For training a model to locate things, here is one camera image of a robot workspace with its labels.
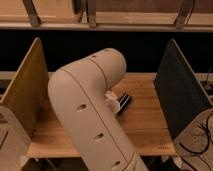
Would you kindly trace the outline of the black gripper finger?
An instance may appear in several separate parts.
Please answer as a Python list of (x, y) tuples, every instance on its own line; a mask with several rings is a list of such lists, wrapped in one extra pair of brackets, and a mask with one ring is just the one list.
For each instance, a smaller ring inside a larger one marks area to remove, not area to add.
[(126, 94), (124, 96), (124, 99), (120, 103), (120, 109), (124, 110), (128, 106), (128, 104), (131, 102), (131, 100), (132, 100), (132, 97), (130, 95)]
[(127, 93), (124, 93), (124, 94), (118, 99), (118, 102), (119, 102), (120, 107), (121, 107), (122, 104), (124, 103), (124, 101), (125, 101), (125, 99), (126, 99), (126, 96), (127, 96)]

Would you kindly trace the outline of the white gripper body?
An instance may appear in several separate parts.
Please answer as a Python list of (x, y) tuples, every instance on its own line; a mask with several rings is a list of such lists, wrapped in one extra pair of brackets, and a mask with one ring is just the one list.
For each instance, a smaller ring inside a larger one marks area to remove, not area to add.
[(120, 103), (118, 101), (118, 96), (113, 91), (107, 91), (105, 93), (105, 102), (110, 108), (114, 115), (117, 115), (120, 111)]

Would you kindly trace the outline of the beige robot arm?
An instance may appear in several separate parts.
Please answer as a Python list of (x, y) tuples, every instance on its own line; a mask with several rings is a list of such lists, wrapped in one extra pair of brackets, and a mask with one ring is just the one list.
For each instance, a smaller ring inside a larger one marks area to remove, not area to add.
[(125, 73), (124, 56), (106, 48), (50, 77), (52, 108), (89, 171), (148, 171), (106, 103), (107, 91)]

